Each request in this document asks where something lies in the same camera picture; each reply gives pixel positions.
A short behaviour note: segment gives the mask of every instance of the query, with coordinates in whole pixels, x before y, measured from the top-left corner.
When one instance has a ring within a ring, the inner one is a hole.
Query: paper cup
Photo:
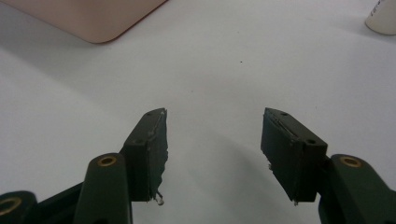
[[[396,0],[379,0],[366,25],[383,35],[396,35]]]

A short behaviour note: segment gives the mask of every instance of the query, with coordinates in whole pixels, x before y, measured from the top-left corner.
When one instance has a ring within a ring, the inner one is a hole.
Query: pink container
[[[110,41],[166,0],[0,0],[91,43]]]

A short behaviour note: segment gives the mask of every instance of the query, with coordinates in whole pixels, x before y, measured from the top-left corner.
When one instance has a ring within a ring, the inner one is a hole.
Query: pink box
[[[0,0],[91,43],[110,41],[166,0]]]

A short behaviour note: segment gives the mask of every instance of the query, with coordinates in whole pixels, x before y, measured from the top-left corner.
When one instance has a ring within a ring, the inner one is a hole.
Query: tabletop
[[[0,194],[42,201],[168,112],[164,206],[134,223],[319,223],[260,149],[265,107],[368,161],[396,189],[396,37],[364,25],[375,0],[170,0],[94,45],[0,3]]]

